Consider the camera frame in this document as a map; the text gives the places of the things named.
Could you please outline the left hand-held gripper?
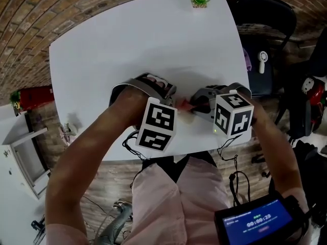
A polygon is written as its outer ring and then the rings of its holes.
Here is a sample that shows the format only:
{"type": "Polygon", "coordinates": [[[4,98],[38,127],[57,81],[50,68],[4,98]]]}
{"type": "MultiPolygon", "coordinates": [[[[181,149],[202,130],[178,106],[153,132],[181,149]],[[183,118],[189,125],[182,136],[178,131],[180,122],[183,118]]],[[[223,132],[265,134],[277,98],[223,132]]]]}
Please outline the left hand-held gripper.
{"type": "Polygon", "coordinates": [[[155,76],[146,72],[115,85],[111,91],[109,104],[112,105],[128,86],[145,93],[148,96],[148,101],[142,124],[135,128],[137,134],[135,145],[140,148],[164,152],[176,135],[177,109],[173,107],[172,96],[177,87],[170,83],[172,87],[169,90],[164,90],[146,79],[145,77],[148,75],[155,76]]]}

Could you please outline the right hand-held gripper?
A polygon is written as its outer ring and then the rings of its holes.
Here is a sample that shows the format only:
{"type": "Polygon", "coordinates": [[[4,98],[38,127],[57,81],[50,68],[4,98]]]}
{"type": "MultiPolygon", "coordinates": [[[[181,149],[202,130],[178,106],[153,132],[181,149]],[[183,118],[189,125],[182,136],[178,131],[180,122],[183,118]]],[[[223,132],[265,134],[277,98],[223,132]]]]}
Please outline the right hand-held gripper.
{"type": "Polygon", "coordinates": [[[214,109],[193,110],[193,114],[213,123],[213,133],[225,138],[235,138],[250,127],[254,105],[249,101],[251,91],[240,83],[232,83],[229,93],[220,94],[218,86],[200,88],[192,97],[192,104],[208,104],[213,99],[214,109]]]}

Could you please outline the pink cloth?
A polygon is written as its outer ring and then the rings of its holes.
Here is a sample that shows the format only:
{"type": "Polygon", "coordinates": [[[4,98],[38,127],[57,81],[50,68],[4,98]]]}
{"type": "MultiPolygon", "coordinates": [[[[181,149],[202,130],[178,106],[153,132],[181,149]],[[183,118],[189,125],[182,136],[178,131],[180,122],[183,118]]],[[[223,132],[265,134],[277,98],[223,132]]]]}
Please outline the pink cloth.
{"type": "Polygon", "coordinates": [[[194,108],[197,107],[197,105],[190,104],[190,102],[185,98],[178,99],[175,106],[179,111],[186,112],[191,112],[194,108]]]}

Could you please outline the person's left forearm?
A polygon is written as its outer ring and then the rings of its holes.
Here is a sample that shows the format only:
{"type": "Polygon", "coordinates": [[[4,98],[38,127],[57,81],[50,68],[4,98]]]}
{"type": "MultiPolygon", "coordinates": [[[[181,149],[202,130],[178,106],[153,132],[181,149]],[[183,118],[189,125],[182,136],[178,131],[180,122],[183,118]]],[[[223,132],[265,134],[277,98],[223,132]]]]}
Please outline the person's left forearm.
{"type": "Polygon", "coordinates": [[[80,200],[112,144],[130,126],[139,125],[148,96],[133,87],[119,94],[59,158],[45,195],[46,225],[61,224],[85,233],[80,200]]]}

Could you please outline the person's right forearm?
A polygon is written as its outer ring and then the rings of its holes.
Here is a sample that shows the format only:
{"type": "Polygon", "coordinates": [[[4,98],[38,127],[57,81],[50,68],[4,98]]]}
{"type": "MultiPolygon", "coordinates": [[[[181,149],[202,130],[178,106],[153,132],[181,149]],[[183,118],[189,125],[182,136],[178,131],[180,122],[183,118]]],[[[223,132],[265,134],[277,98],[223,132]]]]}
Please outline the person's right forearm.
{"type": "Polygon", "coordinates": [[[283,194],[293,188],[302,188],[296,156],[284,133],[261,105],[254,105],[253,115],[255,122],[252,127],[260,142],[275,189],[283,194]]]}

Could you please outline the white handheld fan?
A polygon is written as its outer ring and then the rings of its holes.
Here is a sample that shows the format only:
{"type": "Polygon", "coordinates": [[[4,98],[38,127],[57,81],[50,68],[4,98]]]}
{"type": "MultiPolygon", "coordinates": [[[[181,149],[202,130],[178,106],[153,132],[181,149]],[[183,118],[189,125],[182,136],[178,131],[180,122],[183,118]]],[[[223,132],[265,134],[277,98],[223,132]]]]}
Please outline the white handheld fan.
{"type": "Polygon", "coordinates": [[[268,55],[265,51],[260,51],[258,53],[258,60],[259,60],[259,73],[263,74],[265,72],[265,63],[268,60],[268,55]]]}

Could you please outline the person's left hand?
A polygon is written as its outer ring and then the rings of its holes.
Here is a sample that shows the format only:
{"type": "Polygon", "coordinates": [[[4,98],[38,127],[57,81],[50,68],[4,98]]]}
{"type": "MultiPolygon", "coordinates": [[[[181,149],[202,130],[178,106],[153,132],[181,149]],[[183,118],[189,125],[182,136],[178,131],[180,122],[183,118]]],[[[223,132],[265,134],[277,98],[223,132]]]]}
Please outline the person's left hand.
{"type": "Polygon", "coordinates": [[[164,79],[161,79],[161,78],[158,78],[158,77],[155,77],[152,75],[148,75],[145,78],[150,80],[151,82],[155,83],[160,88],[163,88],[164,90],[169,90],[172,87],[172,85],[164,79]]]}

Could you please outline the purple cloth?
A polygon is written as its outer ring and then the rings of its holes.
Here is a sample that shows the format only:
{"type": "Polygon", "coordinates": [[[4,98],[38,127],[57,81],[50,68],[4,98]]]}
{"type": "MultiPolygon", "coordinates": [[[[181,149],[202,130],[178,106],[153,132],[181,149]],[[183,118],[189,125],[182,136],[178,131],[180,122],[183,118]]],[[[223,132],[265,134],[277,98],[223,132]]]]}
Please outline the purple cloth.
{"type": "Polygon", "coordinates": [[[249,56],[248,52],[246,51],[246,49],[244,49],[244,48],[242,48],[242,49],[243,49],[243,53],[244,53],[244,58],[245,58],[247,71],[251,71],[252,70],[252,64],[251,64],[250,56],[249,56]]]}

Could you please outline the person's pink clothing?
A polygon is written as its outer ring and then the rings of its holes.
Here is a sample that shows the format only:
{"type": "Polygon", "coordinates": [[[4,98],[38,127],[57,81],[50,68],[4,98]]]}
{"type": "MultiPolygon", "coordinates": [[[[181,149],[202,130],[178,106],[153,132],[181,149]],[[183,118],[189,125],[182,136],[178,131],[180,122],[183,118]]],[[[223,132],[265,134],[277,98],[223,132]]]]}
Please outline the person's pink clothing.
{"type": "MultiPolygon", "coordinates": [[[[132,231],[125,245],[220,245],[216,211],[229,205],[226,189],[208,152],[188,154],[176,172],[164,161],[146,162],[132,185],[132,231]]],[[[46,225],[46,245],[89,245],[86,232],[46,225]]]]}

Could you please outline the pink potted plant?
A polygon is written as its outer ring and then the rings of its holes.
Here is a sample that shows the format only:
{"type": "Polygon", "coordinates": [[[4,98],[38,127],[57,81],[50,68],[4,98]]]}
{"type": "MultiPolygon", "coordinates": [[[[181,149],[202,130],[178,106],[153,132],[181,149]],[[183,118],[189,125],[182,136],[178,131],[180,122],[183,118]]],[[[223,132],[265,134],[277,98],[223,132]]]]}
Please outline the pink potted plant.
{"type": "Polygon", "coordinates": [[[63,142],[69,146],[76,139],[78,130],[73,124],[66,123],[60,125],[59,133],[63,142]]]}

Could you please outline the black folding chair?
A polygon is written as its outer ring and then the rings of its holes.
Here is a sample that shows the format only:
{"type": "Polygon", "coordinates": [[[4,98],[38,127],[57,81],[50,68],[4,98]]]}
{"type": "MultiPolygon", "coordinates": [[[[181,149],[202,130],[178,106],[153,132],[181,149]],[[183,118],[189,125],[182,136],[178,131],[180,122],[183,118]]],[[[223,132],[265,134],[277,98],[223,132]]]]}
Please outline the black folding chair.
{"type": "Polygon", "coordinates": [[[293,9],[281,0],[230,0],[229,7],[237,27],[263,25],[281,32],[285,37],[272,51],[268,39],[262,35],[239,34],[242,47],[248,52],[252,70],[248,71],[252,97],[273,96],[273,65],[295,31],[297,19],[293,9]],[[258,53],[265,51],[268,60],[265,72],[259,73],[258,53]]]}

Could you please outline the black office chair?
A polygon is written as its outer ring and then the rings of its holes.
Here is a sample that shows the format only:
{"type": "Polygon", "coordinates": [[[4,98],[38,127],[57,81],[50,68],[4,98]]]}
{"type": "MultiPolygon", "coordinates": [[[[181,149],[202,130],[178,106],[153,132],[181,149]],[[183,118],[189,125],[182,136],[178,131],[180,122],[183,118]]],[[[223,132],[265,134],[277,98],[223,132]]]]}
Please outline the black office chair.
{"type": "Polygon", "coordinates": [[[279,102],[275,124],[279,123],[288,110],[290,129],[287,134],[290,142],[309,136],[315,131],[311,125],[310,102],[301,90],[306,76],[320,80],[327,76],[327,27],[321,32],[309,60],[292,64],[286,73],[284,93],[279,102]]]}

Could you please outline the red box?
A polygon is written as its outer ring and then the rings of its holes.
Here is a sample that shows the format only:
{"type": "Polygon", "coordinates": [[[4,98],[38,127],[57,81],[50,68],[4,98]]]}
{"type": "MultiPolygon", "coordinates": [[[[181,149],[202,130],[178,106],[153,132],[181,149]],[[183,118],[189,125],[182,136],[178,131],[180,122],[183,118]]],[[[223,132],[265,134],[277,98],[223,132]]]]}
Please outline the red box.
{"type": "Polygon", "coordinates": [[[20,106],[24,111],[33,110],[54,100],[55,98],[51,85],[20,90],[20,106]]]}

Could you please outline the black tablet blue screen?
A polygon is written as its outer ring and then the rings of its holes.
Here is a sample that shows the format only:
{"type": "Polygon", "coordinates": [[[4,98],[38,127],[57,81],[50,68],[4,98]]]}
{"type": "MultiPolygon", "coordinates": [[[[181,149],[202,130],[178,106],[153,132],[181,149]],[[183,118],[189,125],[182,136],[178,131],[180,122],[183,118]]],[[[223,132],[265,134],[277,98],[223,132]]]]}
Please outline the black tablet blue screen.
{"type": "Polygon", "coordinates": [[[220,245],[297,245],[309,220],[294,196],[269,194],[215,212],[220,245]]]}

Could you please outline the green yellow plant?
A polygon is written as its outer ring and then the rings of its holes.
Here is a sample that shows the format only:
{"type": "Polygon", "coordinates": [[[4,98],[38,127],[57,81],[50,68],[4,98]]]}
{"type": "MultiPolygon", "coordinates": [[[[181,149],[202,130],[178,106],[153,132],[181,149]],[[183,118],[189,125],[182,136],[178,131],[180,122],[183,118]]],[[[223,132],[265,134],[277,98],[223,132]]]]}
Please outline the green yellow plant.
{"type": "Polygon", "coordinates": [[[21,108],[21,103],[20,103],[20,91],[14,91],[10,94],[10,103],[13,106],[15,114],[20,113],[22,108],[21,108]]]}

